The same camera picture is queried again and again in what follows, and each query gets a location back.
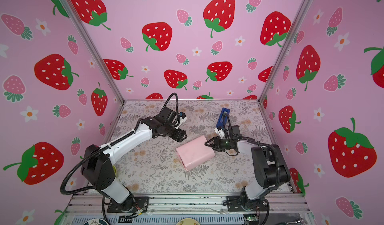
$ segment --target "white flower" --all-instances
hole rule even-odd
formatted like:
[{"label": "white flower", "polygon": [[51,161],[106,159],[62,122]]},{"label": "white flower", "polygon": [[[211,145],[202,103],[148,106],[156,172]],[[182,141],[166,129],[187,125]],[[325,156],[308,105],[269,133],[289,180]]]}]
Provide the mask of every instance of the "white flower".
[{"label": "white flower", "polygon": [[323,214],[321,214],[321,223],[324,225],[331,225],[329,222],[329,217],[325,217]]},{"label": "white flower", "polygon": [[89,63],[90,68],[95,68],[95,62],[93,61],[92,58],[90,60],[88,60],[88,63]]},{"label": "white flower", "polygon": [[25,122],[28,122],[29,120],[37,120],[36,114],[38,112],[38,110],[32,110],[31,106],[28,106],[26,111],[22,111],[20,114],[25,117]]},{"label": "white flower", "polygon": [[316,164],[313,164],[313,165],[314,165],[313,172],[319,175],[319,177],[321,177],[322,174],[325,174],[324,170],[321,169],[321,165],[316,165]]},{"label": "white flower", "polygon": [[243,36],[240,36],[238,39],[235,39],[235,41],[236,41],[235,45],[243,46],[243,42],[245,42],[245,39],[243,39]]},{"label": "white flower", "polygon": [[193,52],[193,56],[195,55],[200,56],[201,50],[199,50],[199,48],[196,47],[196,49],[192,50],[192,52]]},{"label": "white flower", "polygon": [[242,78],[239,79],[239,83],[243,83],[246,81],[247,79],[244,79],[244,76]]},{"label": "white flower", "polygon": [[78,126],[78,129],[82,129],[82,128],[85,128],[84,127],[84,124],[85,124],[85,121],[82,121],[81,118],[79,119],[79,122],[76,123],[76,126]]},{"label": "white flower", "polygon": [[76,186],[76,177],[71,177],[67,183],[67,185],[65,186],[66,189],[68,190],[72,190],[72,187],[73,186]]},{"label": "white flower", "polygon": [[317,14],[315,14],[315,15],[313,16],[313,19],[314,19],[313,24],[318,24],[318,23],[320,23],[320,18],[323,16],[323,14],[324,14],[324,12],[322,12],[322,11],[319,9],[319,11],[317,12]]},{"label": "white flower", "polygon": [[33,221],[32,215],[34,212],[35,212],[34,209],[31,212],[24,211],[22,218],[17,220],[16,224],[17,225],[26,225],[28,222],[32,222]]},{"label": "white flower", "polygon": [[318,110],[313,110],[314,112],[314,117],[313,119],[317,119],[319,122],[321,122],[321,118],[324,117],[324,113],[321,112],[321,108],[319,108]]},{"label": "white flower", "polygon": [[348,39],[348,36],[349,36],[349,32],[346,33],[344,36],[342,35],[339,35],[337,37],[337,42],[336,44],[334,45],[334,47],[338,47],[339,48],[339,51],[341,51],[344,47],[344,45],[349,45],[349,40]]},{"label": "white flower", "polygon": [[148,66],[141,66],[141,71],[144,71],[146,74],[148,74],[148,71],[151,71],[150,69],[148,69]]},{"label": "white flower", "polygon": [[288,148],[288,146],[286,145],[286,146],[284,146],[284,151],[288,154],[289,153],[289,148]]},{"label": "white flower", "polygon": [[47,22],[40,21],[39,19],[36,19],[37,25],[36,29],[41,30],[43,35],[47,35],[47,33],[50,33],[51,30],[47,27]]},{"label": "white flower", "polygon": [[8,46],[6,45],[0,45],[0,56],[6,58],[7,57],[7,54],[5,53],[5,51],[9,49]]}]

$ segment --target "pink package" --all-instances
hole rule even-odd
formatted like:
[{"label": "pink package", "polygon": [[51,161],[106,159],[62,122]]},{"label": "pink package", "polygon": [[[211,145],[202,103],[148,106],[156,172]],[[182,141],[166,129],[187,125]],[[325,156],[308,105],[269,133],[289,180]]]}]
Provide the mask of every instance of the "pink package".
[{"label": "pink package", "polygon": [[206,141],[207,139],[201,136],[176,148],[177,156],[185,170],[192,170],[215,156],[213,149],[204,145]]}]

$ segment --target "strawberry wallpaper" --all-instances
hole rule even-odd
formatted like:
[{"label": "strawberry wallpaper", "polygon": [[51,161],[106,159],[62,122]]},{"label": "strawberry wallpaper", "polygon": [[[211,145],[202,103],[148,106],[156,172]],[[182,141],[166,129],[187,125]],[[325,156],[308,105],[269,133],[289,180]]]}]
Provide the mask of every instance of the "strawberry wallpaper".
[{"label": "strawberry wallpaper", "polygon": [[125,99],[259,97],[301,2],[71,0]]},{"label": "strawberry wallpaper", "polygon": [[[57,225],[59,187],[119,103],[58,0],[0,0],[4,224]],[[75,174],[67,190],[83,187]]]},{"label": "strawberry wallpaper", "polygon": [[316,224],[379,224],[382,0],[314,0],[263,101]]}]

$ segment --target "pink wall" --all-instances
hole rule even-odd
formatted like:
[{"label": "pink wall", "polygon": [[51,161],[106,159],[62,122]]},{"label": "pink wall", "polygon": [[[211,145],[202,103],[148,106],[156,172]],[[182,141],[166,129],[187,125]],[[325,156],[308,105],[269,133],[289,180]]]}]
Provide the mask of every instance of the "pink wall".
[{"label": "pink wall", "polygon": [[292,44],[267,95],[275,135],[317,224],[379,223],[384,60],[380,49],[364,49],[383,47],[383,9],[384,1],[314,0],[304,38]]},{"label": "pink wall", "polygon": [[[126,99],[144,99],[152,93],[167,97],[173,92],[177,92],[179,98],[206,95],[203,98],[241,99],[261,94],[266,79],[262,76],[266,75],[264,72],[269,73],[280,50],[276,42],[282,40],[279,43],[283,43],[283,34],[302,0],[215,0],[211,4],[213,0],[71,1],[101,56],[109,60],[107,65],[113,67],[115,62],[127,67],[128,74],[121,72],[122,77],[117,66],[110,69]],[[93,10],[97,13],[95,16],[91,14]],[[211,18],[218,18],[218,25],[210,22]],[[264,45],[275,34],[270,43],[273,45]],[[220,65],[225,67],[222,73]],[[219,74],[209,72],[210,76],[207,75],[208,68]],[[166,73],[170,78],[165,78],[166,70],[174,70]],[[180,89],[175,88],[179,85],[177,81],[182,82]]]},{"label": "pink wall", "polygon": [[[91,55],[70,19],[60,13],[62,8],[56,7],[54,15],[51,0],[0,0],[0,8],[0,81],[5,94],[0,99],[1,167],[22,162],[1,172],[1,196],[7,201],[2,206],[2,222],[25,224],[24,219],[26,223],[53,225],[61,214],[55,210],[63,211],[70,199],[60,194],[64,176],[80,161],[87,146],[102,143],[105,135],[99,124],[104,124],[107,133],[119,104],[114,103],[114,94],[98,67],[90,67]],[[21,33],[32,38],[23,39]],[[69,35],[76,39],[76,44],[70,43],[76,55],[68,45]],[[79,75],[72,74],[71,86],[64,59]],[[108,98],[102,116],[96,115],[91,105],[98,82]],[[79,89],[85,94],[80,99]],[[58,117],[52,112],[56,105],[61,107]],[[72,189],[84,182],[76,174]]]}]

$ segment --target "red strawberry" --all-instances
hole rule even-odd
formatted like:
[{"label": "red strawberry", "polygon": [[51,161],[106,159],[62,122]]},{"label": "red strawberry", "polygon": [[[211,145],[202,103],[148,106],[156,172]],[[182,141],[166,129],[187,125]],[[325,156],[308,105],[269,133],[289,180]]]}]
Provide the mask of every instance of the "red strawberry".
[{"label": "red strawberry", "polygon": [[353,131],[339,128],[328,137],[328,150],[335,171],[344,177],[353,177],[370,169],[377,159],[368,138],[355,133],[355,119],[351,118]]},{"label": "red strawberry", "polygon": [[360,210],[360,206],[354,203],[353,201],[349,201],[344,197],[339,197],[335,200],[336,206],[348,217],[360,219],[362,218],[362,210]]},{"label": "red strawberry", "polygon": [[84,94],[84,90],[79,89],[79,90],[77,91],[77,96],[79,97],[79,102],[80,102],[82,105],[86,105],[86,104],[87,104],[87,95]]},{"label": "red strawberry", "polygon": [[343,8],[338,7],[328,22],[327,35],[331,36],[337,31],[337,26],[341,23],[343,19]]},{"label": "red strawberry", "polygon": [[250,70],[254,70],[254,69],[256,69],[256,66],[257,66],[257,62],[256,62],[256,59],[255,58],[250,58],[249,60],[248,60],[248,68],[250,69]]},{"label": "red strawberry", "polygon": [[288,92],[287,92],[287,94],[286,94],[286,98],[287,99],[289,99],[289,100],[291,100],[291,99],[293,99],[293,97],[295,97],[296,96],[296,89],[295,88],[290,88],[289,90],[288,90]]},{"label": "red strawberry", "polygon": [[107,21],[107,8],[101,0],[71,0],[82,21],[93,26],[103,25]]},{"label": "red strawberry", "polygon": [[91,102],[96,115],[102,116],[105,111],[105,108],[107,107],[108,98],[104,90],[101,89],[100,83],[98,84],[99,84],[99,88],[96,88],[92,92]]},{"label": "red strawberry", "polygon": [[272,111],[269,113],[269,119],[273,120],[274,118],[275,118],[275,112]]},{"label": "red strawberry", "polygon": [[214,99],[211,97],[211,92],[209,92],[208,95],[201,95],[199,97],[197,97],[196,99]]},{"label": "red strawberry", "polygon": [[70,64],[58,54],[48,55],[35,64],[35,75],[38,80],[58,90],[67,90],[73,82]]},{"label": "red strawberry", "polygon": [[268,79],[269,77],[269,74],[271,73],[272,71],[272,66],[263,70],[262,72],[260,72],[259,74],[259,80],[260,81],[263,81],[263,82],[266,82],[266,80]]},{"label": "red strawberry", "polygon": [[132,44],[129,40],[127,40],[126,38],[124,37],[121,37],[120,38],[120,44],[121,46],[125,49],[125,51],[129,52],[129,53],[132,53],[133,52],[133,47],[132,47]]},{"label": "red strawberry", "polygon": [[336,89],[341,89],[345,85],[346,80],[347,79],[342,74],[339,74],[337,77],[336,75],[332,75],[329,79],[327,79],[327,81],[325,81],[324,89],[334,92]]},{"label": "red strawberry", "polygon": [[304,31],[300,30],[300,31],[295,35],[295,38],[293,39],[293,42],[294,42],[295,44],[300,43],[300,41],[302,41],[303,38],[304,38],[304,34],[305,34]]},{"label": "red strawberry", "polygon": [[71,114],[71,109],[68,108],[67,105],[62,104],[60,106],[56,105],[55,107],[53,107],[52,112],[53,112],[53,115],[56,117],[60,116],[62,118],[65,118]]},{"label": "red strawberry", "polygon": [[167,84],[171,88],[184,87],[185,90],[187,90],[187,87],[185,85],[188,83],[188,77],[186,74],[172,69],[168,69],[164,71],[164,78],[166,79]]},{"label": "red strawberry", "polygon": [[25,40],[31,40],[31,38],[33,38],[31,29],[24,26],[21,19],[4,13],[1,14],[1,19],[5,26],[15,35],[20,35]]},{"label": "red strawberry", "polygon": [[303,178],[301,177],[300,173],[295,168],[290,168],[289,172],[291,173],[291,178],[293,180],[293,183],[295,184],[297,192],[303,193],[303,195],[305,196],[305,188],[304,187],[308,187],[310,184],[307,183],[307,185],[304,185]]},{"label": "red strawberry", "polygon": [[145,51],[148,51],[148,46],[152,50],[164,51],[172,39],[172,28],[165,22],[151,23],[143,27],[142,34],[143,40],[148,44]]},{"label": "red strawberry", "polygon": [[252,13],[254,10],[256,10],[256,7],[258,7],[261,2],[262,0],[248,0],[248,4],[247,4],[248,13]]},{"label": "red strawberry", "polygon": [[192,25],[192,17],[190,17],[188,12],[185,10],[177,10],[176,15],[180,23],[184,24],[185,26]]},{"label": "red strawberry", "polygon": [[75,156],[78,151],[80,150],[80,139],[78,137],[75,137],[72,141],[71,145],[71,153],[73,156]]},{"label": "red strawberry", "polygon": [[235,17],[235,0],[213,0],[205,7],[203,18],[205,25],[212,32],[221,32],[232,25]]},{"label": "red strawberry", "polygon": [[185,55],[177,54],[176,59],[180,64],[183,64],[183,65],[189,64],[189,60]]},{"label": "red strawberry", "polygon": [[364,49],[364,53],[371,50],[380,50],[371,62],[371,75],[373,81],[380,87],[384,88],[384,48],[370,47]]},{"label": "red strawberry", "polygon": [[247,97],[242,98],[242,99],[257,99],[257,96],[256,95],[250,95],[250,96],[247,96]]},{"label": "red strawberry", "polygon": [[291,21],[280,12],[270,13],[264,21],[260,41],[263,45],[272,46],[284,40],[291,27]]},{"label": "red strawberry", "polygon": [[19,102],[24,98],[22,94],[25,93],[25,85],[22,79],[16,75],[9,76],[4,81],[3,88],[6,90],[4,96],[12,103]]},{"label": "red strawberry", "polygon": [[284,131],[287,133],[292,132],[295,129],[295,124],[301,123],[301,121],[296,122],[296,113],[293,110],[292,106],[285,106],[279,111],[279,121]]},{"label": "red strawberry", "polygon": [[197,80],[193,83],[193,89],[198,90],[201,87],[201,81]]},{"label": "red strawberry", "polygon": [[263,101],[264,109],[266,109],[267,104],[268,104],[268,99],[267,99],[267,97],[265,96],[265,99],[264,99],[264,101]]},{"label": "red strawberry", "polygon": [[60,14],[64,15],[65,17],[69,18],[67,12],[65,11],[64,7],[62,6],[62,4],[60,3],[59,0],[51,0],[55,6],[53,7],[53,10],[52,10],[52,13],[53,15],[56,15],[55,14],[55,9],[57,7],[57,10],[60,12]]},{"label": "red strawberry", "polygon": [[252,93],[253,91],[256,90],[257,84],[252,84],[251,86],[248,87],[247,93]]},{"label": "red strawberry", "polygon": [[283,80],[286,81],[288,79],[288,75],[289,75],[289,66],[286,65],[285,68],[284,68],[284,72],[283,72]]},{"label": "red strawberry", "polygon": [[316,50],[311,45],[305,46],[296,68],[296,78],[300,83],[306,83],[304,91],[307,91],[308,81],[313,80],[319,72],[320,64],[320,56]]},{"label": "red strawberry", "polygon": [[232,64],[227,61],[215,62],[208,65],[207,75],[209,77],[205,81],[207,82],[208,79],[211,79],[212,81],[222,81],[227,77],[229,72],[231,72],[232,67]]},{"label": "red strawberry", "polygon": [[218,55],[219,52],[223,49],[223,42],[222,41],[217,41],[212,45],[212,50],[211,54],[213,55]]},{"label": "red strawberry", "polygon": [[79,46],[77,46],[76,40],[72,35],[68,35],[68,40],[69,40],[68,47],[70,48],[70,50],[74,55],[77,55],[77,52],[79,51]]},{"label": "red strawberry", "polygon": [[148,87],[149,85],[149,79],[147,77],[144,77],[141,79],[141,86],[143,86],[144,88]]},{"label": "red strawberry", "polygon": [[152,93],[145,99],[163,99],[163,97],[159,93]]},{"label": "red strawberry", "polygon": [[105,62],[105,65],[107,65],[107,68],[109,72],[112,75],[112,78],[116,80],[125,79],[128,77],[133,77],[131,75],[128,75],[128,69],[125,67],[125,65],[117,60],[114,59],[103,59]]},{"label": "red strawberry", "polygon": [[296,144],[295,148],[296,148],[296,151],[298,153],[300,153],[301,155],[303,155],[304,153],[307,153],[307,151],[308,151],[308,147],[307,147],[307,145],[304,142],[303,143],[302,142],[298,142]]},{"label": "red strawberry", "polygon": [[102,136],[104,136],[104,135],[105,135],[105,126],[104,126],[103,123],[100,123],[100,124],[99,124],[99,130],[100,130],[100,134],[101,134]]},{"label": "red strawberry", "polygon": [[64,156],[54,146],[39,142],[28,148],[22,155],[21,163],[5,166],[3,170],[20,165],[17,176],[22,182],[33,185],[46,180],[63,166]]}]

